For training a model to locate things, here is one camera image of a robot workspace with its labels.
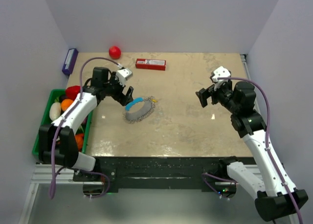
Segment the blue grey keyring with rings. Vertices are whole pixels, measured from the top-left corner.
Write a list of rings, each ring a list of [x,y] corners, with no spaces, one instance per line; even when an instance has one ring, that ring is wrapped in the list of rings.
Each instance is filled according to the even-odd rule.
[[[133,102],[126,105],[123,113],[124,120],[127,123],[136,123],[149,117],[155,110],[156,102],[154,97],[138,97]]]

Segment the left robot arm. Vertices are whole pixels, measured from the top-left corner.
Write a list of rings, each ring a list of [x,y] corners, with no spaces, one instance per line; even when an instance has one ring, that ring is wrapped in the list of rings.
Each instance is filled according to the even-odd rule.
[[[90,81],[84,84],[83,91],[77,94],[70,107],[52,123],[40,126],[39,161],[84,170],[85,177],[90,181],[98,180],[101,169],[95,165],[94,157],[79,151],[75,134],[83,120],[105,97],[112,97],[121,106],[132,102],[133,87],[129,87],[126,94],[123,93],[126,82],[132,75],[128,68],[111,72],[106,67],[95,67]]]

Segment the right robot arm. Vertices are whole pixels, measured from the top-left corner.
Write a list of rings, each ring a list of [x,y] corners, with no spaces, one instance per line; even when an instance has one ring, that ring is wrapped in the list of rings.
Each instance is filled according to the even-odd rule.
[[[270,117],[264,119],[254,108],[256,83],[234,77],[229,72],[212,74],[213,85],[196,93],[202,107],[221,104],[231,113],[231,123],[249,148],[261,173],[258,178],[234,157],[222,161],[218,169],[221,180],[243,187],[253,198],[259,216],[265,221],[296,214],[303,223],[301,207],[308,201],[305,190],[300,190],[290,179],[269,138]]]

